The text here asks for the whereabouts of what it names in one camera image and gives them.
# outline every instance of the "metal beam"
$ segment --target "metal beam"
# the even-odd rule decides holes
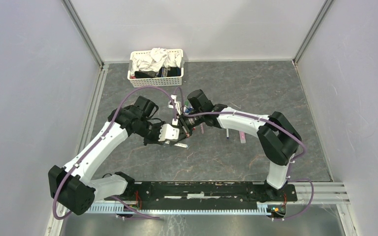
[[[324,19],[328,9],[330,8],[332,2],[334,0],[325,0],[324,4],[322,5],[321,10],[319,11],[318,15],[316,16],[314,23],[312,24],[311,28],[308,31],[308,34],[306,35],[304,41],[302,42],[301,47],[299,47],[298,52],[295,55],[295,58],[293,58],[293,62],[296,64],[301,59],[302,55],[304,54],[306,48],[309,45],[309,42],[312,40],[312,38],[315,35],[316,30],[319,28],[319,25],[321,24],[322,20]]]
[[[68,14],[70,15],[72,21],[74,22],[77,30],[79,31],[80,35],[82,36],[83,40],[85,41],[86,45],[88,46],[89,50],[92,53],[92,56],[94,57],[95,61],[99,64],[99,66],[103,66],[103,60],[100,57],[99,53],[96,50],[96,47],[94,43],[92,42],[91,38],[89,37],[88,32],[85,29],[85,26],[83,25],[82,21],[79,18],[79,15],[77,14],[76,10],[74,9],[73,4],[70,0],[62,0],[62,3],[64,7],[66,8]]]

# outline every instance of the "white towel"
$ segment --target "white towel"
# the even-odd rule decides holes
[[[159,71],[164,67],[179,67],[182,63],[182,55],[179,52],[168,52],[164,48],[153,48],[150,54],[137,54],[132,59],[131,76],[136,71]]]

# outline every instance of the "black mounting plate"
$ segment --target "black mounting plate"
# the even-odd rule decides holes
[[[159,210],[257,209],[257,202],[283,202],[285,194],[288,202],[298,200],[293,184],[287,184],[272,200],[267,196],[266,188],[268,187],[263,182],[251,181],[136,181],[128,183],[120,198],[135,201],[135,193],[138,191],[143,202],[142,209]]]

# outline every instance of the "pink marker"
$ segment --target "pink marker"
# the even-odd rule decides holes
[[[242,144],[246,143],[246,134],[240,131],[240,141]]]

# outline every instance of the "marble-patterned surface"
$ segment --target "marble-patterned surface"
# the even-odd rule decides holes
[[[111,64],[100,101],[93,137],[123,97],[133,90],[126,79],[127,64]],[[185,96],[202,89],[213,103],[254,113],[282,112],[298,130],[308,147],[308,154],[292,167],[292,178],[309,177],[330,180],[321,145],[298,76],[290,61],[187,62],[182,88]],[[171,93],[175,87],[163,87]],[[137,92],[156,102],[156,117],[171,121],[167,97],[154,89]],[[132,104],[138,95],[126,102]],[[120,144],[95,173],[122,171],[136,180],[257,180],[264,181],[269,160],[258,139],[246,136],[241,144],[238,131],[205,126],[183,141],[188,149],[160,145],[143,146],[143,139],[131,135]]]

